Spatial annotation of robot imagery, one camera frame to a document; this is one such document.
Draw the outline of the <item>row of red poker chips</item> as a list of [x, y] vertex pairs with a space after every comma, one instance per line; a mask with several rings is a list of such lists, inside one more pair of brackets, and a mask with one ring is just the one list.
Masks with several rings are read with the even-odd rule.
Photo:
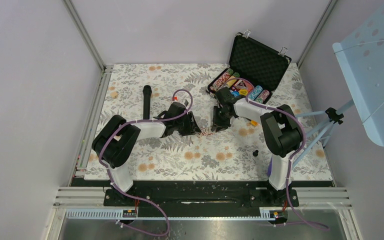
[[199, 135], [201, 137], [207, 137], [207, 136], [211, 136], [213, 134], [214, 134], [214, 132], [212, 131], [212, 129], [210, 127], [205, 127], [205, 128], [201, 129], [201, 132]]

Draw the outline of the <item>blue small blind button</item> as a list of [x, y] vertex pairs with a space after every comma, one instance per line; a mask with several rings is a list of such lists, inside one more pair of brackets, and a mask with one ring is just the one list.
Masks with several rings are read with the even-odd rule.
[[238, 97], [240, 96], [240, 93], [238, 91], [232, 91], [231, 92], [233, 96]]

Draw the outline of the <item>yellow big blind button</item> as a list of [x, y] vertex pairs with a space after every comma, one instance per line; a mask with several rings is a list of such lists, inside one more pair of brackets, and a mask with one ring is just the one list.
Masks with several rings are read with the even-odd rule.
[[248, 90], [247, 89], [240, 89], [238, 93], [242, 96], [247, 96], [248, 95]]

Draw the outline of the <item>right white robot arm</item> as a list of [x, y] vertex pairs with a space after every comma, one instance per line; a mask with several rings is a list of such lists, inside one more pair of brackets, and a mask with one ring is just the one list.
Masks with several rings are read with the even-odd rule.
[[290, 106], [263, 106], [243, 95], [235, 96], [226, 87], [219, 89], [215, 98], [217, 106], [213, 108], [213, 132], [228, 129], [231, 126], [231, 118], [237, 117], [255, 121], [262, 127], [264, 142], [271, 152], [267, 170], [270, 186], [267, 188], [265, 200], [273, 206], [299, 206], [290, 183], [293, 156], [302, 146], [303, 128]]

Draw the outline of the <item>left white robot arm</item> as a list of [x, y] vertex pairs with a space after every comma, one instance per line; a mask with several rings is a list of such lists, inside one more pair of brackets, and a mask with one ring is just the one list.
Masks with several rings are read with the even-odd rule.
[[177, 101], [150, 119], [127, 121], [114, 115], [94, 138], [91, 147], [106, 168], [110, 183], [117, 190], [115, 197], [122, 205], [128, 206], [135, 200], [127, 162], [137, 141], [165, 138], [174, 132], [182, 137], [201, 132], [193, 112]]

